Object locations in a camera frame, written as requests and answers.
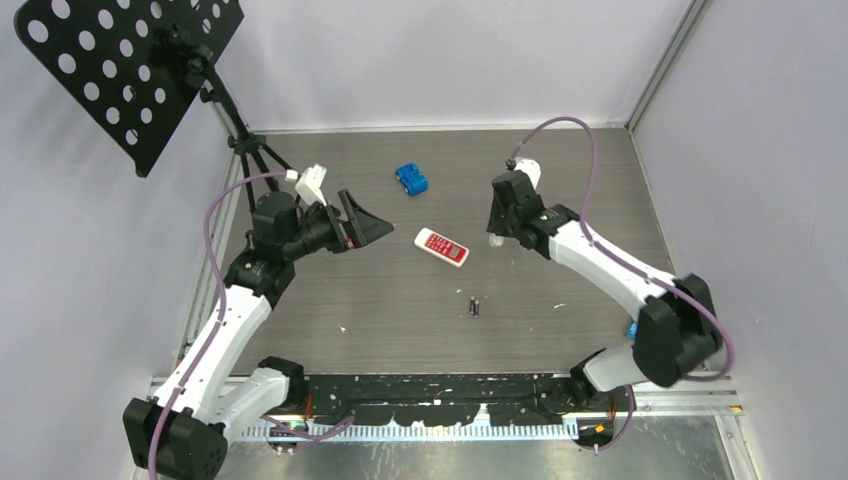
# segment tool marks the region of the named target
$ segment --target tripod stand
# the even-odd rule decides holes
[[[245,125],[244,120],[242,120],[241,115],[238,112],[238,108],[233,101],[233,97],[230,96],[223,80],[221,80],[218,72],[215,71],[215,67],[209,62],[205,62],[203,57],[199,58],[200,63],[197,64],[200,68],[199,74],[203,76],[212,87],[211,89],[207,89],[206,87],[201,88],[200,101],[203,103],[214,102],[220,105],[232,123],[233,128],[236,131],[236,136],[230,135],[230,137],[227,138],[227,145],[233,149],[233,152],[236,155],[239,156],[244,177],[247,178],[250,176],[250,165],[248,164],[248,159],[253,160],[256,164],[256,168],[258,168],[260,172],[270,172],[268,165],[265,163],[265,159],[262,158],[262,151],[267,153],[268,156],[274,159],[274,161],[286,170],[291,170],[291,165],[283,160],[283,157],[275,152],[274,149],[268,146],[264,135],[256,135],[248,130],[247,125]],[[269,177],[265,179],[265,182],[268,184],[268,188],[272,192],[280,191],[280,187],[276,179]],[[244,188],[247,192],[247,201],[250,207],[250,213],[253,213],[256,211],[256,197],[253,193],[253,186],[248,183],[244,186]]]

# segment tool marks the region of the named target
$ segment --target music stand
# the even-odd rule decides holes
[[[146,177],[200,92],[215,102],[236,131],[228,145],[268,172],[264,150],[291,168],[251,133],[215,63],[244,18],[237,0],[29,0],[15,15],[21,42],[133,159]],[[205,87],[209,82],[211,88]],[[274,179],[267,179],[278,191]],[[250,211],[256,208],[246,185]]]

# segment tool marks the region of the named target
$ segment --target stand leg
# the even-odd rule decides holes
[[[271,158],[273,158],[273,159],[274,159],[277,163],[279,163],[281,167],[285,168],[286,170],[291,170],[291,169],[292,169],[292,168],[291,168],[291,165],[289,165],[289,164],[288,164],[288,162],[286,162],[285,160],[283,160],[283,157],[279,156],[279,155],[277,154],[277,152],[275,152],[275,151],[274,151],[271,147],[269,147],[268,145],[266,145],[266,144],[264,144],[264,143],[263,143],[263,144],[262,144],[262,146],[261,146],[260,148],[262,148],[262,150],[265,150],[265,152],[266,152],[266,153],[268,153],[268,155],[271,155]]]
[[[241,155],[241,171],[244,174],[244,178],[250,176],[250,166],[247,164],[247,155],[245,154]],[[252,215],[256,211],[256,197],[253,196],[253,185],[247,183],[244,189],[247,190],[247,205]]]
[[[250,157],[256,163],[256,167],[259,168],[259,171],[262,173],[270,173],[271,170],[268,169],[268,164],[265,163],[265,159],[262,158],[262,155],[259,151],[251,152]],[[280,185],[277,183],[277,180],[274,178],[266,178],[265,183],[268,184],[268,189],[272,192],[279,192]]]

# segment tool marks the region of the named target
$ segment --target black perforated panel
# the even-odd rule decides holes
[[[30,0],[18,37],[147,176],[199,90],[166,61],[178,25],[218,60],[244,14],[237,0]]]

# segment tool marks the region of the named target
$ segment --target white connector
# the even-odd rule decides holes
[[[317,163],[304,170],[300,175],[294,189],[307,205],[312,205],[315,202],[321,202],[321,205],[324,206],[327,205],[324,194],[321,193],[321,183],[324,182],[326,175],[327,169]]]
[[[533,188],[535,189],[539,185],[539,178],[542,176],[542,168],[539,166],[539,162],[532,158],[521,157],[516,160],[515,170],[526,173],[530,177],[530,183],[533,184]]]

